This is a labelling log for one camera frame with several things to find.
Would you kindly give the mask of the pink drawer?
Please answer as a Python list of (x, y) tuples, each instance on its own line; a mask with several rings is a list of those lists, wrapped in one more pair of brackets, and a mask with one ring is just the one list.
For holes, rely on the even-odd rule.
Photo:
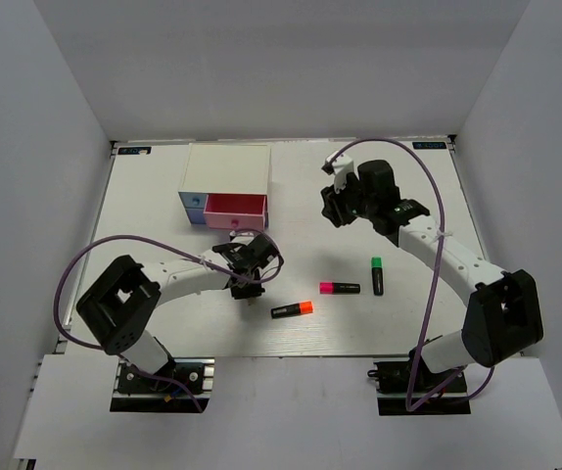
[(213, 229), (263, 230), (267, 221), (265, 195), (211, 194), (204, 209), (206, 225)]

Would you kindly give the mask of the green cap highlighter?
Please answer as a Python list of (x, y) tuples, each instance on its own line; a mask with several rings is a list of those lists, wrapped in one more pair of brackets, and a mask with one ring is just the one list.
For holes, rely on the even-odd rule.
[(385, 286), (383, 263), (380, 257), (373, 257), (371, 259), (371, 279), (373, 294), (377, 297), (382, 297), (385, 292)]

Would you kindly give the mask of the orange cap highlighter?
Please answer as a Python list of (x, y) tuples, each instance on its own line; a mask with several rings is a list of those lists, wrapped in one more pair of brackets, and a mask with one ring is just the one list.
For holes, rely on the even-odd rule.
[(311, 301), (278, 306), (270, 311), (270, 315), (273, 319), (301, 316), (311, 313), (313, 313), (313, 304)]

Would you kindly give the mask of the wide purple-blue drawer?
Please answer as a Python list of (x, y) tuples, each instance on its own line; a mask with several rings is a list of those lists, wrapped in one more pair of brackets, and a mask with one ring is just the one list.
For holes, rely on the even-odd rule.
[(203, 208), (186, 208), (185, 212), (191, 224), (193, 225), (207, 224)]

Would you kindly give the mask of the pink cap highlighter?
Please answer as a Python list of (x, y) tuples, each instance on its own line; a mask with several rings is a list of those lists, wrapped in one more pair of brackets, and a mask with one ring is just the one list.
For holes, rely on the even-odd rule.
[(320, 282), (319, 293), (321, 295), (356, 295), (361, 292), (361, 286), (357, 283)]

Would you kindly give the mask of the small blue drawer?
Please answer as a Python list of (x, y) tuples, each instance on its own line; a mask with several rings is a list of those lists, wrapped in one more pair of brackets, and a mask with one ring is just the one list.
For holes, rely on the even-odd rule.
[(205, 192), (180, 191), (179, 197), (186, 210), (203, 210), (207, 203), (208, 194)]

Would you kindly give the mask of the white mini drawer cabinet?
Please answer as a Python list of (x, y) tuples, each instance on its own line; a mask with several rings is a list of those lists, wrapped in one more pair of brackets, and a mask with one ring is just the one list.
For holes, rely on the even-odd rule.
[(189, 155), (178, 190), (211, 194), (265, 195), (271, 181), (271, 149), (265, 144), (197, 143)]

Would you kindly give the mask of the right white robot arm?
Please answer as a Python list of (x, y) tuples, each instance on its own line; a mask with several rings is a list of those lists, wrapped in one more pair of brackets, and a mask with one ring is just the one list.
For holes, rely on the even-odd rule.
[(527, 271), (508, 272), (446, 235), (428, 209), (401, 197), (385, 161), (329, 157), (325, 171), (334, 177), (321, 192), (327, 219), (337, 227), (369, 220), (396, 247), (437, 268), (466, 307), (461, 329), (427, 343), (409, 366), (417, 388), (433, 390), (450, 369), (492, 367), (542, 340), (537, 285)]

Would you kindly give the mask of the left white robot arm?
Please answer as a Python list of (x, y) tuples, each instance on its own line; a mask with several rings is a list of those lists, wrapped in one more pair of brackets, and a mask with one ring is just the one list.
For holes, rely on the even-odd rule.
[(263, 284), (280, 273), (284, 259), (267, 235), (245, 230), (199, 255), (133, 239), (177, 258), (143, 263), (130, 255), (117, 257), (80, 297), (76, 312), (104, 353), (125, 359), (152, 390), (162, 391), (172, 384), (175, 369), (167, 349), (147, 329), (155, 310), (208, 291), (228, 290), (235, 300), (257, 298), (265, 292)]

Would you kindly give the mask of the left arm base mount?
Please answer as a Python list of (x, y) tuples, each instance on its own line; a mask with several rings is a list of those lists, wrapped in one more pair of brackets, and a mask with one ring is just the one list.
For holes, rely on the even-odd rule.
[(171, 382), (140, 376), (134, 366), (121, 359), (110, 412), (197, 414), (206, 410), (213, 385), (213, 359), (177, 359), (159, 375)]

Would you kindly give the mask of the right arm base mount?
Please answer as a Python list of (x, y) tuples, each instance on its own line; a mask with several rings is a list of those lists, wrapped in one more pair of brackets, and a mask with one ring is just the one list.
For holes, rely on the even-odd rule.
[(415, 411), (410, 412), (405, 405), (407, 386), (411, 375), (411, 360), (394, 360), (374, 362), (367, 371), (367, 378), (376, 386), (378, 412), (380, 416), (447, 416), (468, 415), (470, 404), (466, 400), (468, 387), (462, 372), (447, 385), (438, 389), (451, 374), (452, 370), (432, 374), (420, 367), (413, 388), (412, 401), (422, 399), (434, 393)]

